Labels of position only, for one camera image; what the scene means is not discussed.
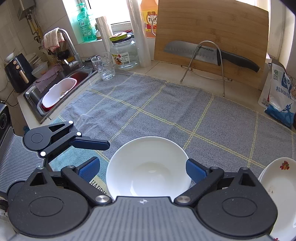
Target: black air fryer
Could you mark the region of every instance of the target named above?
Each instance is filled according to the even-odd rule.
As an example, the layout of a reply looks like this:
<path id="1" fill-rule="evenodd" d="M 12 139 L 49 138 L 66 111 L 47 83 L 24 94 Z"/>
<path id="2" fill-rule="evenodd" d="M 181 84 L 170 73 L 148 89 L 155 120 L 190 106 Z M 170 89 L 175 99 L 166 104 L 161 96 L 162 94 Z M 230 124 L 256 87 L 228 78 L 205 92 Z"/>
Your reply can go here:
<path id="1" fill-rule="evenodd" d="M 32 67 L 21 53 L 14 57 L 6 67 L 5 72 L 10 80 L 15 92 L 21 93 L 27 89 L 34 81 L 35 77 L 32 75 Z"/>

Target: orange bottle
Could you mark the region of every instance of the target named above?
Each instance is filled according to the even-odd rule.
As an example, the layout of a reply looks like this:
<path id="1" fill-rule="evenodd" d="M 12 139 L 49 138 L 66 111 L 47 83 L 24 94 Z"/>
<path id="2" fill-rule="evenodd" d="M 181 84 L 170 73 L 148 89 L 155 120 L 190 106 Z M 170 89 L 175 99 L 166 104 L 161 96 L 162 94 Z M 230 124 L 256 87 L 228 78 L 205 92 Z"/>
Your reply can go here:
<path id="1" fill-rule="evenodd" d="M 142 0 L 141 10 L 143 13 L 145 30 L 147 38 L 155 38 L 151 33 L 152 19 L 157 16 L 158 0 Z M 153 22 L 153 32 L 156 33 L 157 19 Z"/>

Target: green soap bottle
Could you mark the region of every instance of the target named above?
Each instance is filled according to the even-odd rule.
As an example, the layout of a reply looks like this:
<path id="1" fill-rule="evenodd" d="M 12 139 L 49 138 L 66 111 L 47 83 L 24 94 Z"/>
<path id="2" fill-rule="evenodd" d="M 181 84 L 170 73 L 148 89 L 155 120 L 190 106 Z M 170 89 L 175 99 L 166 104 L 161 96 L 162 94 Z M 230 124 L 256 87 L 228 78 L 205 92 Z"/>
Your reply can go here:
<path id="1" fill-rule="evenodd" d="M 96 28 L 92 15 L 87 13 L 86 7 L 83 6 L 83 3 L 78 4 L 77 6 L 82 6 L 81 13 L 78 14 L 77 20 L 83 35 L 83 40 L 85 42 L 90 42 L 96 40 Z"/>

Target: purple rag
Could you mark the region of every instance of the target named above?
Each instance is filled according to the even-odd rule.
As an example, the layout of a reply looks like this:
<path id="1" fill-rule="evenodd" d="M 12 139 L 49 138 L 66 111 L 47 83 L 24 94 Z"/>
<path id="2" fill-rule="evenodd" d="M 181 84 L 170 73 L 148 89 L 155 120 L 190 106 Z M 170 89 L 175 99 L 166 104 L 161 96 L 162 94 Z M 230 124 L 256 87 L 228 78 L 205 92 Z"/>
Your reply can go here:
<path id="1" fill-rule="evenodd" d="M 56 79 L 58 72 L 63 70 L 64 69 L 61 65 L 54 65 L 50 70 L 35 81 L 35 86 L 42 93 L 45 88 Z"/>

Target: plastic wrap roll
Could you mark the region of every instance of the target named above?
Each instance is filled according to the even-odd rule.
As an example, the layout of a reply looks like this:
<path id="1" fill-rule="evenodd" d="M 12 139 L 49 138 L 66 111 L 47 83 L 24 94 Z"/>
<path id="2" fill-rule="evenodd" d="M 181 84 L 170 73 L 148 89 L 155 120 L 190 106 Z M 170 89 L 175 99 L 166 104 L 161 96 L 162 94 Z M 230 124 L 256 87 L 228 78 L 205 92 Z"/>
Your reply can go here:
<path id="1" fill-rule="evenodd" d="M 126 3 L 131 17 L 131 26 L 133 28 L 133 34 L 138 49 L 140 65 L 145 68 L 151 65 L 151 58 L 141 7 L 138 0 L 126 0 Z"/>
<path id="2" fill-rule="evenodd" d="M 98 24 L 98 28 L 99 28 L 105 49 L 107 52 L 110 52 L 112 42 L 110 41 L 109 38 L 113 35 L 111 25 L 108 24 L 106 16 L 96 18 L 96 23 Z"/>

